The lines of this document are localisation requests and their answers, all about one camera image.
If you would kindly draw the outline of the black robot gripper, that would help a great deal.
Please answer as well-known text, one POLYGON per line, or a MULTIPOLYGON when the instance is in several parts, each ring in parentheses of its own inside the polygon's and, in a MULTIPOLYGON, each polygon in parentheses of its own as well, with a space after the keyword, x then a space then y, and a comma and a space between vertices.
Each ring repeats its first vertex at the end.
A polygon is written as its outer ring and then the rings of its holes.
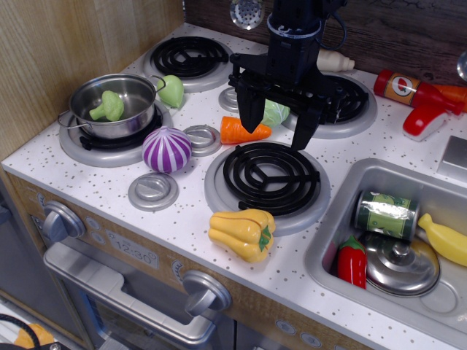
POLYGON ((237 93, 243 128, 253 133, 263 119, 265 100, 288 106, 297 115, 291 148, 306 148, 319 124, 337 121, 344 89, 317 67, 320 44, 313 36, 271 35, 263 55, 234 53, 229 84, 237 93))

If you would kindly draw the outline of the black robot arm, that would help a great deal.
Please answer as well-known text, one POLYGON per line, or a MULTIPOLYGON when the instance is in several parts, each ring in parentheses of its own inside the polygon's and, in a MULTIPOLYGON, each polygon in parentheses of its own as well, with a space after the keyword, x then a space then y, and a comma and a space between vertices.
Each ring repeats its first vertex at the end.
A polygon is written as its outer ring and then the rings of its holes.
POLYGON ((252 133, 267 100, 287 106, 296 121, 294 150, 306 148, 317 127, 337 119, 344 90, 317 67, 325 24, 345 1, 275 1, 268 17, 265 55, 233 54, 229 84, 237 94, 241 124, 252 133))

